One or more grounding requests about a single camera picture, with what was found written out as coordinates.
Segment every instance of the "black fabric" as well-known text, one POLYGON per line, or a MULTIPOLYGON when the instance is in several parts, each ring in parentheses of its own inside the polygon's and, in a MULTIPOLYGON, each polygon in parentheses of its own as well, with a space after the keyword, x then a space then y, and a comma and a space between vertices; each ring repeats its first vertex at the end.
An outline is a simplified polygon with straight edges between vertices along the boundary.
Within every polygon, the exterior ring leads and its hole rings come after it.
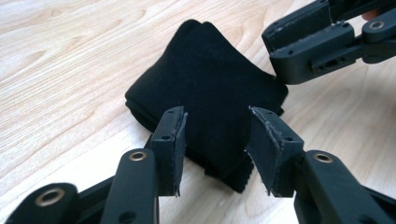
POLYGON ((184 105, 186 156, 242 192, 253 168, 244 151, 248 107, 280 115, 287 94, 284 84, 240 54, 210 22, 186 21, 125 96, 132 114, 152 132, 165 110, 184 105))

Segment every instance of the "folded black towel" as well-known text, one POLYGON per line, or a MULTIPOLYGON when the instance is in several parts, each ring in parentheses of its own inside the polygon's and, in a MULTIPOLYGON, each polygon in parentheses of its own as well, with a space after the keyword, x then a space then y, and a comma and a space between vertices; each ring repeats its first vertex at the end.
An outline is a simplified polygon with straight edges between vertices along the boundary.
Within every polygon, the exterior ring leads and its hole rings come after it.
POLYGON ((287 94, 284 84, 240 54, 211 23, 186 21, 125 97, 132 114, 152 132, 164 111, 184 105, 186 156, 242 192, 253 168, 244 150, 248 107, 280 115, 287 94))

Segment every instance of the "screw hole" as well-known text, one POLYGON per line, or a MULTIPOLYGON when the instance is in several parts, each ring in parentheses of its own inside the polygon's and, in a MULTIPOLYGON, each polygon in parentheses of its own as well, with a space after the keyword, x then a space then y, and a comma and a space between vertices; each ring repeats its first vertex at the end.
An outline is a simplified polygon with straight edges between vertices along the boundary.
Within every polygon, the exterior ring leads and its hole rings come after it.
POLYGON ((133 211, 124 212, 119 216, 119 223, 129 224, 133 223, 136 219, 136 213, 133 211))
POLYGON ((59 202, 64 196, 64 190, 61 188, 49 189, 35 199, 35 204, 40 207, 46 207, 59 202))
POLYGON ((315 154, 315 155, 314 155, 314 158, 315 158, 317 161, 321 161, 321 162, 325 162, 325 163, 331 163, 331 162, 333 162, 333 160, 332 160, 331 157, 329 157, 328 155, 325 155, 325 154, 321 154, 321 153, 315 154))
POLYGON ((131 161, 142 161, 147 157, 148 154, 146 152, 134 152, 129 156, 129 160, 131 161))
POLYGON ((385 25, 384 22, 382 21, 374 21, 373 23, 370 24, 370 29, 372 30, 378 30, 381 29, 385 25))

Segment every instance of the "wooden table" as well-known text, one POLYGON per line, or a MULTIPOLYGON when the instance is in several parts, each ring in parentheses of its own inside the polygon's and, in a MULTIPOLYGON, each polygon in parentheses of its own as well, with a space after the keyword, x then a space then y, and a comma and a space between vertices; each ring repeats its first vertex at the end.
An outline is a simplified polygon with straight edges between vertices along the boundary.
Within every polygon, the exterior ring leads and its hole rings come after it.
MULTIPOLYGON (((44 185, 69 182, 84 190, 114 175, 120 156, 145 144, 149 132, 124 105, 124 93, 183 21, 211 21, 273 73, 262 31, 309 2, 0 3, 0 222, 44 185)), ((393 198, 395 63, 357 62, 289 86, 282 117, 305 149, 333 153, 363 185, 393 198)), ((256 171, 238 194, 186 159, 181 197, 161 198, 161 222, 296 223, 292 202, 266 196, 256 171)))

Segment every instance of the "wood grain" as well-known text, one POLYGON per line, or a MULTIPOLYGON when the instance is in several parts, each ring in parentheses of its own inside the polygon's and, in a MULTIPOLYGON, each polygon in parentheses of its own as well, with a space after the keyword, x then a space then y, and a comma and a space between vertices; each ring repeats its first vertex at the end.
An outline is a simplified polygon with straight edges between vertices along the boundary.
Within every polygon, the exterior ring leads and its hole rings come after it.
MULTIPOLYGON (((262 31, 309 2, 1 1, 0 222, 41 186, 69 182, 84 190, 114 175, 122 153, 145 144, 149 132, 123 95, 183 21, 211 21, 248 59, 273 72, 262 31)), ((305 149, 333 153, 363 185, 396 198, 394 64, 357 62, 290 86, 282 118, 305 149)), ((161 222, 297 219, 292 199, 266 196, 256 171, 237 194, 186 159, 181 197, 161 198, 161 222)))

